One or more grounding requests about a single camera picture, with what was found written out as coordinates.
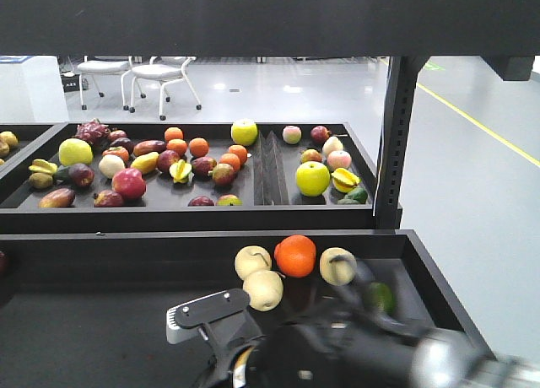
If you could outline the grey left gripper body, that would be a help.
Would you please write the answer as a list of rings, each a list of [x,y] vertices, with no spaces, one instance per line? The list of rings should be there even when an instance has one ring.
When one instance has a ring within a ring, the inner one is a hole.
[[[212,349],[197,387],[462,387],[492,356],[466,334],[397,321],[351,298],[320,304],[263,333],[234,288],[166,311],[171,344],[201,337]]]

